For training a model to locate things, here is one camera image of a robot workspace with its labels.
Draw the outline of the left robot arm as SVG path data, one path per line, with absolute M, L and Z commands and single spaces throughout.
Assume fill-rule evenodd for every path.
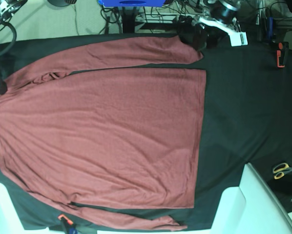
M 196 29 L 198 50 L 214 48 L 225 37 L 229 38 L 232 47 L 248 45 L 247 34 L 237 19 L 240 6 L 239 0 L 204 1 L 202 12 L 191 22 Z

